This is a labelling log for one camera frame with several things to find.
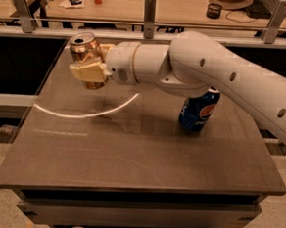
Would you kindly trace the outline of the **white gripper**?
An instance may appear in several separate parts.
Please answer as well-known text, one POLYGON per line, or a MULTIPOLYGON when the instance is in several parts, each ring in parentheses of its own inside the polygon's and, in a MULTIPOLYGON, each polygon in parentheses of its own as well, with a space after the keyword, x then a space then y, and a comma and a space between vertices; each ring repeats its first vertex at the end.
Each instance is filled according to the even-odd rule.
POLYGON ((104 83, 109 76, 118 84, 135 85, 134 54, 140 42, 100 44, 102 58, 93 58, 83 63, 69 64, 72 75, 81 81, 104 83))

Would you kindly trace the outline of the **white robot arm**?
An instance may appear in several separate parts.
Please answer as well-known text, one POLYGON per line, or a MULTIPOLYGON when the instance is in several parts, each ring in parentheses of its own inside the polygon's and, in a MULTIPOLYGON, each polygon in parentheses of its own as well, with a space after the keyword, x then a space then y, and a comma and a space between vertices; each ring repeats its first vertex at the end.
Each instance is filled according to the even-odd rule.
POLYGON ((286 78, 244 60, 201 32, 185 31, 168 45, 104 44, 90 32, 71 37, 75 78, 99 88, 152 84, 172 95, 201 97, 213 87, 286 145, 286 78))

